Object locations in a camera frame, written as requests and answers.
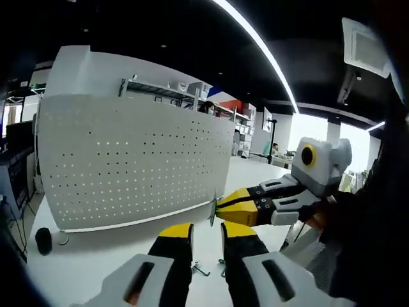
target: person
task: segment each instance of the person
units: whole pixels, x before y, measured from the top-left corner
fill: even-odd
[[[279,153],[279,145],[277,143],[273,143],[272,154],[277,155],[278,153]]]
[[[209,100],[204,102],[199,108],[199,112],[206,113],[209,115],[213,115],[214,111],[215,111],[215,105],[213,102]]]

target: black ceiling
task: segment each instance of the black ceiling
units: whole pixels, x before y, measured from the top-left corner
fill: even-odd
[[[348,70],[343,62],[341,18],[371,24],[366,1],[229,2],[263,37],[297,102],[340,109],[374,122],[384,119],[386,101],[394,91],[390,78],[357,69],[362,80],[355,82],[348,105],[337,103]],[[264,55],[211,0],[40,1],[29,5],[19,6],[12,15],[20,16],[20,25],[25,27],[25,34],[15,38],[16,50],[12,49],[15,59],[20,58],[12,77],[31,75],[35,63],[54,59],[62,45],[87,44],[93,51],[175,68],[259,108],[266,105],[273,112],[291,112],[290,106],[274,104],[288,97]],[[315,109],[306,112],[328,115]]]

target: ceiling light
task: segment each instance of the ceiling light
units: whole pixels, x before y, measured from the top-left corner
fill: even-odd
[[[385,122],[381,122],[381,123],[379,123],[378,125],[375,125],[375,126],[369,128],[369,129],[366,129],[366,132],[375,130],[375,129],[379,128],[379,127],[382,127],[383,125],[385,125]]]
[[[219,5],[223,10],[225,10],[227,13],[229,13],[232,18],[234,18],[241,27],[246,30],[246,32],[251,36],[251,38],[254,40],[254,42],[258,45],[258,47],[261,49],[261,51],[264,53],[265,57],[267,60],[270,62],[270,64],[273,66],[275,72],[279,76],[282,85],[284,86],[284,89],[287,92],[288,98],[293,104],[294,107],[294,112],[299,113],[297,104],[295,103],[295,99],[293,96],[293,93],[291,92],[291,88],[289,88],[288,82],[284,76],[284,74],[281,71],[280,66],[278,65],[277,61],[273,57],[272,53],[270,50],[268,50],[267,45],[265,42],[261,39],[261,37],[258,35],[256,30],[249,24],[249,22],[226,0],[213,0],[217,5]]]

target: cable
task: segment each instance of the cable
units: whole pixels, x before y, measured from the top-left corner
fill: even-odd
[[[24,245],[24,250],[23,250],[23,254],[26,252],[27,250],[27,237],[26,237],[26,230],[24,229],[24,209],[22,209],[22,213],[21,213],[21,220],[22,220],[22,224],[23,224],[23,234],[24,234],[24,240],[26,242],[26,245]]]
[[[31,208],[30,204],[27,202],[27,206],[30,208],[30,210],[32,211],[32,213],[34,214],[34,216],[36,216],[36,214],[34,213],[33,208]]]
[[[23,236],[21,235],[20,225],[18,224],[17,218],[16,218],[15,215],[14,215],[14,212],[13,212],[13,210],[12,210],[12,206],[11,206],[6,200],[3,200],[3,202],[6,203],[6,204],[10,207],[10,212],[12,213],[13,218],[14,218],[14,221],[15,221],[15,223],[17,224],[17,229],[19,230],[19,235],[20,235],[21,244],[23,245],[24,250],[26,250],[26,247],[27,247],[26,234],[24,234],[24,238],[25,238],[26,240],[23,241]],[[23,229],[24,229],[24,211],[23,211],[22,217],[23,217]]]

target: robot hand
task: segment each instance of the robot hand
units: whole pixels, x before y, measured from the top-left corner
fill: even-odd
[[[340,139],[333,145],[302,138],[291,174],[256,187],[241,188],[217,203],[214,200],[211,224],[214,215],[250,227],[291,225],[298,219],[305,221],[309,218],[309,210],[304,209],[338,191],[351,159],[351,145],[347,139]]]
[[[185,306],[192,282],[193,228],[186,223],[165,229],[147,255],[131,258],[104,279],[97,296],[74,306]],[[235,307],[355,306],[319,290],[310,272],[280,252],[269,253],[250,227],[224,222],[221,228],[226,283]]]

